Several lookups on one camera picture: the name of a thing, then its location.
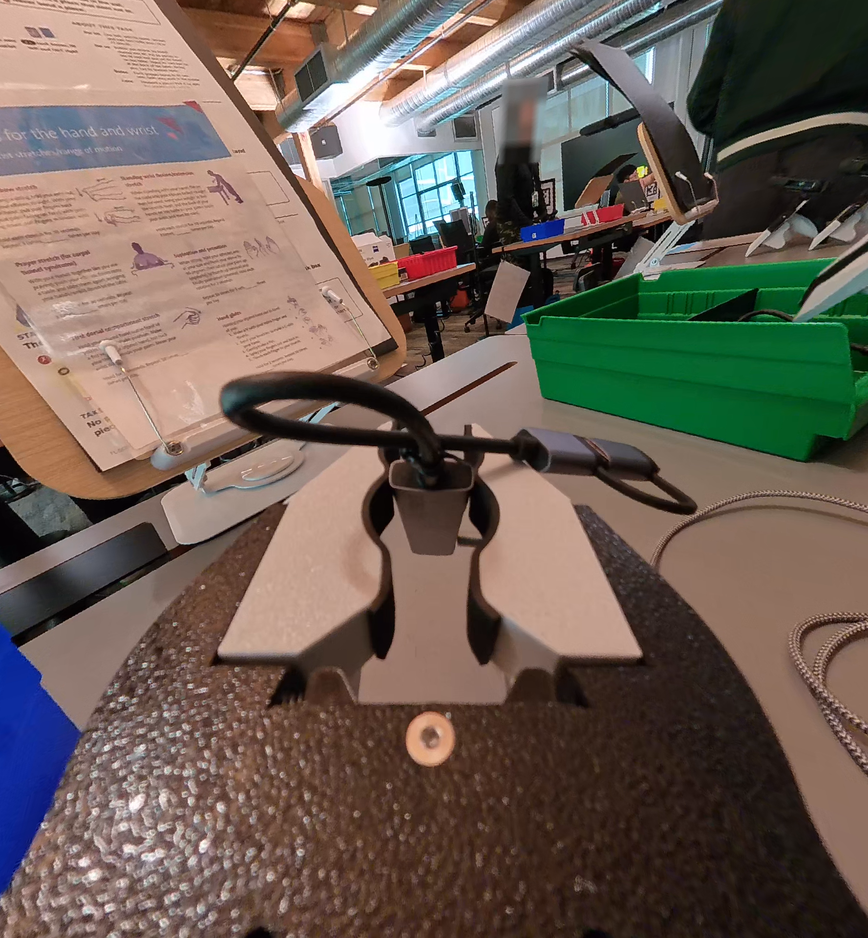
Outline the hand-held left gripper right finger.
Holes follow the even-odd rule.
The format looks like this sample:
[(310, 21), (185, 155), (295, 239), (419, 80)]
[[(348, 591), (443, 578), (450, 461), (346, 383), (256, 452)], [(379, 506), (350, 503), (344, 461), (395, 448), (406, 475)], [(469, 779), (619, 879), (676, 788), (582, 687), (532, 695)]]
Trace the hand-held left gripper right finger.
[(476, 661), (503, 678), (506, 703), (583, 703), (577, 670), (644, 662), (575, 506), (547, 479), (592, 473), (603, 457), (562, 431), (516, 437), (527, 459), (483, 454), (468, 498), (479, 540), (466, 639)]

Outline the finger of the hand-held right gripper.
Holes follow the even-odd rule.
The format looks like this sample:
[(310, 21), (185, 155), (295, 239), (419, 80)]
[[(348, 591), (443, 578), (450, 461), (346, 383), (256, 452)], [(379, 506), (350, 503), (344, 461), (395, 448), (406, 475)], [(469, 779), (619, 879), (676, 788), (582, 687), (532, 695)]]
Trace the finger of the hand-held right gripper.
[(795, 322), (808, 322), (857, 295), (868, 296), (868, 235), (815, 277)]

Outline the printed instruction sheet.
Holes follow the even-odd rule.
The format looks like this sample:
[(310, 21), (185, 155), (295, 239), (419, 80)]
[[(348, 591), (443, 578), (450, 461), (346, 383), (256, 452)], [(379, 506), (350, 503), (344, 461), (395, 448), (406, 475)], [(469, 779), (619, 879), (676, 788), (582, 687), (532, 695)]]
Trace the printed instruction sheet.
[(99, 471), (222, 442), (223, 384), (396, 340), (164, 2), (0, 2), (0, 346)]

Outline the wooden desk with black legs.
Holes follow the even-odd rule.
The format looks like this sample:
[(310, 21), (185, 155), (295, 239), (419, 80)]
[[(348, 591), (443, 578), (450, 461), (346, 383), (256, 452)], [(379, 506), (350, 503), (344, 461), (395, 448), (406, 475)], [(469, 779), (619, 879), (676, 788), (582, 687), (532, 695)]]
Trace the wooden desk with black legs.
[(411, 315), (423, 325), (430, 356), (434, 362), (444, 358), (438, 308), (452, 297), (459, 281), (476, 270), (475, 264), (461, 264), (426, 277), (407, 280), (383, 290), (395, 316)]

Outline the black wall screen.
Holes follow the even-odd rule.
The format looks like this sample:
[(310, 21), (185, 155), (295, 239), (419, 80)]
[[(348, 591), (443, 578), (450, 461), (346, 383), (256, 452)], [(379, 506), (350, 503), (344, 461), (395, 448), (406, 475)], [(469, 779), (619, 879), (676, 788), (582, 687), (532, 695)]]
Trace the black wall screen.
[(561, 145), (561, 198), (563, 209), (573, 209), (578, 196), (593, 178), (615, 173), (624, 165), (645, 162), (638, 138), (636, 109), (621, 111), (581, 128), (579, 135)]

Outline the long wooden table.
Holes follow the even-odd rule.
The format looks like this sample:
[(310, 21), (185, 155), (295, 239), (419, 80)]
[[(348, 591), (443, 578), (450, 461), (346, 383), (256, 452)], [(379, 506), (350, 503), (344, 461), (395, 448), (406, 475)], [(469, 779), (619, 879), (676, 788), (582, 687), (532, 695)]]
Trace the long wooden table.
[(533, 241), (519, 241), (511, 245), (500, 245), (493, 250), (493, 254), (502, 260), (510, 260), (512, 256), (519, 255), (522, 257), (541, 257), (552, 249), (571, 242), (576, 243), (578, 249), (582, 251), (592, 249), (599, 245), (610, 244), (621, 238), (647, 231), (650, 228), (670, 220), (670, 213), (664, 209), (658, 212), (639, 213), (607, 222), (584, 226), (561, 235), (535, 239)]

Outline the green plastic bin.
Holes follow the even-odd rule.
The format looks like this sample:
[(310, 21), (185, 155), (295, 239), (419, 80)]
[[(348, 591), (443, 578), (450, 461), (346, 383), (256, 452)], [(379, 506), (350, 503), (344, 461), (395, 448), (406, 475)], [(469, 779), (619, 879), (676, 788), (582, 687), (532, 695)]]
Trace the green plastic bin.
[(528, 311), (547, 400), (799, 462), (868, 425), (868, 296), (797, 315), (829, 260), (631, 275)]

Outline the wooden document stand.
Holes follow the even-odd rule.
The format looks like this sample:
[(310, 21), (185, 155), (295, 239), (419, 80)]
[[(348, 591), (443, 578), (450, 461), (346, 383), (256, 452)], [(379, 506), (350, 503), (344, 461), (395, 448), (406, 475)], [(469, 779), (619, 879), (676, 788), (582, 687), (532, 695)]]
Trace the wooden document stand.
[[(321, 187), (299, 178), (289, 168), (270, 129), (257, 119), (241, 97), (217, 62), (208, 41), (181, 5), (178, 2), (157, 2), (156, 5), (160, 22), (166, 22), (190, 49), (205, 73), (215, 82), (218, 97), (229, 100), (242, 126), (254, 135), (259, 147), (267, 153), (266, 169), (275, 171), (277, 177), (287, 184), (294, 195), (291, 204), (299, 205), (299, 209), (310, 217), (315, 229), (335, 253), (355, 292), (361, 295), (364, 305), (388, 331), (389, 338), (381, 342), (377, 351), (379, 367), (369, 379), (378, 383), (393, 377), (406, 358), (404, 330), (365, 266), (334, 205)], [(225, 429), (224, 433), (224, 436), (216, 438), (215, 445), (186, 453), (170, 468), (158, 469), (148, 460), (134, 460), (101, 471), (0, 346), (0, 442), (29, 475), (54, 490), (89, 500), (133, 496), (255, 440), (252, 435), (236, 428)]]

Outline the large silver duct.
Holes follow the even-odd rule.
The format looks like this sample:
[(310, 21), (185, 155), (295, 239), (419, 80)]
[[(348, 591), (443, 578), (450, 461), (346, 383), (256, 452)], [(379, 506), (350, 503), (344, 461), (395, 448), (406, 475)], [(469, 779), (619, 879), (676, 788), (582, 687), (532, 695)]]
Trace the large silver duct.
[(505, 83), (541, 76), (584, 41), (615, 41), (626, 51), (660, 41), (715, 13), (720, 2), (532, 2), (428, 71), (380, 110), (381, 123), (413, 123), (420, 136), (496, 100)]

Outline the wooden stand with dark sheet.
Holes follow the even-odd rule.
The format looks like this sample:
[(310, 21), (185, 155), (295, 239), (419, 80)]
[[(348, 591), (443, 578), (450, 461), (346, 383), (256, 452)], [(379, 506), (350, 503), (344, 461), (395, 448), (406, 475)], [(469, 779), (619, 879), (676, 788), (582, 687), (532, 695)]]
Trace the wooden stand with dark sheet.
[(577, 47), (575, 56), (614, 85), (638, 112), (639, 144), (666, 201), (672, 225), (632, 272), (645, 276), (658, 273), (662, 258), (719, 204), (716, 182), (701, 167), (684, 123), (628, 53), (603, 42), (586, 41)]

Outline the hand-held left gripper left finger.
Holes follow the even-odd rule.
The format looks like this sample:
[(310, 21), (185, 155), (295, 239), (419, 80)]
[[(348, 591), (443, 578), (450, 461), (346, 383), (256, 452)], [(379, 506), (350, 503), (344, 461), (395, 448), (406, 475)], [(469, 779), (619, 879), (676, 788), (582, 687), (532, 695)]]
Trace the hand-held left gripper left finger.
[(396, 625), (388, 479), (376, 448), (347, 448), (288, 499), (217, 664), (282, 667), (311, 700), (334, 678), (366, 702), (361, 673), (388, 656)]

